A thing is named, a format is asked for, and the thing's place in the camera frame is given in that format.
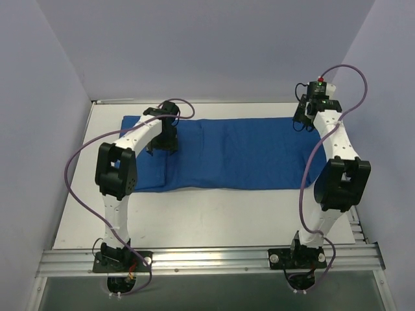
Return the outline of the blue surgical drape cloth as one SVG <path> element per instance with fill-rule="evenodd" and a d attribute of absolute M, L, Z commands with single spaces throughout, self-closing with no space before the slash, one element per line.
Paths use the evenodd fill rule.
<path fill-rule="evenodd" d="M 135 192 L 202 189 L 299 189 L 316 131 L 290 118 L 189 120 L 178 124 L 178 151 L 137 157 Z"/>

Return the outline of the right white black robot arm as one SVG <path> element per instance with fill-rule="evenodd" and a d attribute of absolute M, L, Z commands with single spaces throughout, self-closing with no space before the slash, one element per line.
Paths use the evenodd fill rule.
<path fill-rule="evenodd" d="M 311 260 L 309 248 L 323 246 L 324 238 L 335 222 L 351 207 L 360 203 L 371 172 L 371 164 L 362 160 L 352 147 L 338 101 L 330 100 L 326 95 L 320 98 L 302 95 L 294 121 L 312 127 L 320 138 L 306 162 L 300 186 L 300 244 L 288 251 L 289 262 L 301 268 Z M 306 207 L 303 197 L 307 176 L 320 149 L 324 151 L 327 163 L 312 183 L 314 203 Z"/>

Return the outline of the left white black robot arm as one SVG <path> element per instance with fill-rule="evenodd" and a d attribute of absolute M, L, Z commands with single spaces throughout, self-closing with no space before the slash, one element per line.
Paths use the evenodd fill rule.
<path fill-rule="evenodd" d="M 143 150 L 149 154 L 154 150 L 175 153 L 178 136 L 173 123 L 179 115 L 177 106 L 148 108 L 135 124 L 135 130 L 127 131 L 112 144 L 99 146 L 95 183 L 102 194 L 105 220 L 110 223 L 105 229 L 101 253 L 115 271 L 125 271 L 131 263 L 127 219 L 129 197 L 138 182 L 136 158 Z"/>

